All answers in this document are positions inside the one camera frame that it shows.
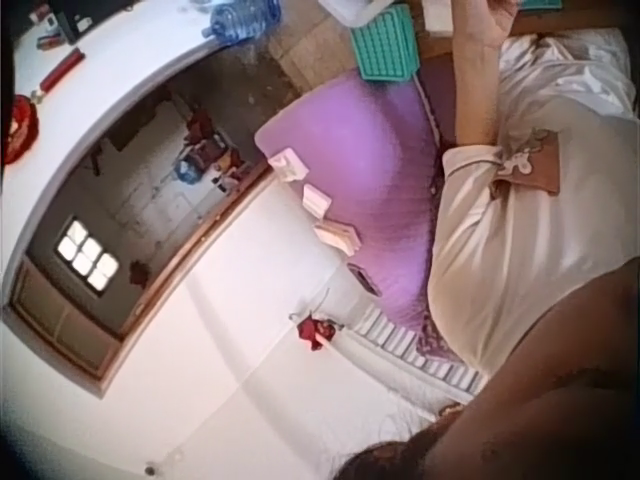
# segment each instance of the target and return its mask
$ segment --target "red cloth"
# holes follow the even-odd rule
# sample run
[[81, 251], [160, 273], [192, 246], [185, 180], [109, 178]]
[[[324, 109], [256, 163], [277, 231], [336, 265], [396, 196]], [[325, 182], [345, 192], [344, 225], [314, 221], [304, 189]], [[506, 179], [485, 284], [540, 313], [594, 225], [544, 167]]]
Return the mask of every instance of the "red cloth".
[[313, 352], [322, 348], [322, 344], [316, 339], [316, 334], [330, 342], [336, 334], [336, 327], [330, 322], [315, 320], [312, 317], [307, 317], [298, 324], [298, 337], [308, 340]]

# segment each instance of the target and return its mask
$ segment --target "blue water jug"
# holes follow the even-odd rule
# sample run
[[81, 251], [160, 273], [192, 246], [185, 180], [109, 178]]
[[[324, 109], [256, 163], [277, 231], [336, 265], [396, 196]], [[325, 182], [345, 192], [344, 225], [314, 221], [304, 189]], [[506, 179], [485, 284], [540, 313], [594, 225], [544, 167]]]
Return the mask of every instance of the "blue water jug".
[[227, 47], [259, 37], [281, 18], [279, 0], [234, 0], [213, 6], [211, 25], [202, 30], [202, 35]]

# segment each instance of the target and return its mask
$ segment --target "tiled floor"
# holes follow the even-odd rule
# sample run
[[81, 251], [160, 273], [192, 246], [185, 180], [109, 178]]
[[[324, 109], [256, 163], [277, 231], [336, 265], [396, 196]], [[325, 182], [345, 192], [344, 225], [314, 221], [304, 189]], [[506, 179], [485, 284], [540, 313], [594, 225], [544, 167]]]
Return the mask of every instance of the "tiled floor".
[[281, 0], [283, 23], [269, 51], [300, 93], [356, 66], [349, 30], [317, 0]]

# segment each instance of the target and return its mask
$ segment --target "window frame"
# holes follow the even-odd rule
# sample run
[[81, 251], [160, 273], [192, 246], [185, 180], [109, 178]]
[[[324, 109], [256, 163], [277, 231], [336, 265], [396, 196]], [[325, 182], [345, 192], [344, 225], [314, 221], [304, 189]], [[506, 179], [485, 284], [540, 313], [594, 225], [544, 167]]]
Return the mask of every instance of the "window frame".
[[[76, 253], [76, 257], [78, 255], [78, 253], [82, 252], [82, 245], [84, 245], [87, 242], [87, 240], [89, 240], [89, 239], [93, 239], [98, 245], [100, 245], [100, 247], [102, 247], [102, 251], [98, 255], [98, 258], [95, 261], [92, 261], [91, 270], [89, 270], [87, 275], [82, 275], [73, 266], [73, 261], [75, 260], [76, 257], [74, 257], [71, 260], [67, 260], [60, 253], [60, 251], [58, 250], [58, 247], [60, 246], [62, 241], [65, 238], [69, 238], [69, 236], [67, 234], [69, 233], [69, 229], [71, 228], [71, 225], [73, 225], [74, 222], [77, 222], [80, 225], [82, 225], [82, 228], [84, 228], [86, 230], [86, 232], [87, 232], [87, 237], [82, 241], [81, 245], [78, 245], [78, 252]], [[102, 298], [102, 296], [104, 295], [104, 293], [109, 288], [109, 285], [111, 284], [111, 282], [115, 278], [115, 276], [118, 273], [118, 270], [120, 269], [120, 266], [121, 266], [120, 265], [120, 261], [118, 260], [118, 258], [113, 253], [111, 253], [108, 249], [106, 249], [104, 247], [104, 244], [102, 242], [100, 242], [95, 236], [91, 235], [91, 231], [87, 228], [87, 226], [84, 224], [84, 222], [80, 221], [80, 219], [76, 215], [72, 215], [69, 218], [69, 220], [67, 221], [67, 223], [65, 224], [65, 227], [62, 230], [62, 233], [58, 236], [58, 239], [55, 242], [54, 252], [55, 252], [55, 255], [58, 258], [58, 260], [60, 260], [64, 264], [64, 266], [67, 268], [69, 273], [71, 273], [71, 275], [73, 275], [77, 280], [79, 280], [93, 295], [97, 296], [98, 298]], [[89, 276], [97, 268], [97, 264], [98, 264], [98, 262], [100, 261], [100, 259], [102, 258], [103, 255], [110, 255], [116, 261], [118, 266], [116, 268], [116, 271], [113, 273], [113, 275], [111, 275], [109, 278], [107, 278], [107, 283], [105, 284], [104, 288], [102, 290], [98, 290], [96, 287], [94, 287], [89, 282]]]

